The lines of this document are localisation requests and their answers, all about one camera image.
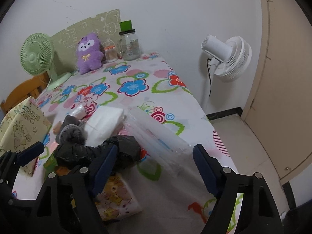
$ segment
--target orange wooden chair back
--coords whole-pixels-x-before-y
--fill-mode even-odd
[[[3,100],[0,104],[4,114],[7,114],[7,112],[10,111],[13,107],[30,96],[36,99],[47,87],[48,82],[49,76],[45,72],[40,76],[34,76],[33,78],[21,83],[10,93],[10,95],[7,97],[7,100]]]

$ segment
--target floral tablecloth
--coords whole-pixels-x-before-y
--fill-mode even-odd
[[[137,106],[190,145],[202,144],[222,166],[237,171],[205,113],[186,85],[157,52],[135,61],[118,60],[102,68],[73,76],[60,87],[44,92],[36,101],[56,124],[83,104],[89,118],[97,107]],[[32,178],[18,174],[13,191],[18,199],[35,199],[44,177],[43,163],[51,154],[52,131],[44,140]],[[204,186],[189,150],[189,161],[178,177],[170,176],[146,153],[135,167],[122,172],[143,211],[108,226],[110,233],[200,233],[211,214],[215,198]],[[234,233],[242,195],[236,201],[228,231]]]

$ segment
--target tile floor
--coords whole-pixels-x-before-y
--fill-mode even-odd
[[[279,214],[289,210],[278,174],[266,151],[248,125],[235,114],[210,121],[227,147],[240,174],[260,172],[271,190]]]

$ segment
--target beige door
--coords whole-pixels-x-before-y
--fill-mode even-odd
[[[283,178],[312,153],[312,27],[295,0],[268,7],[266,63],[245,121]]]

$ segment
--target silver bolt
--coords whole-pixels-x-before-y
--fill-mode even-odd
[[[80,173],[86,173],[88,171],[88,168],[87,167],[82,167],[80,168],[79,172]]]
[[[49,178],[54,178],[55,176],[56,176],[55,173],[49,173],[49,175],[48,175]]]
[[[261,173],[255,173],[255,177],[256,178],[262,178],[262,174]]]
[[[223,168],[223,172],[225,172],[225,173],[231,173],[231,168],[229,168],[229,167],[224,167]]]

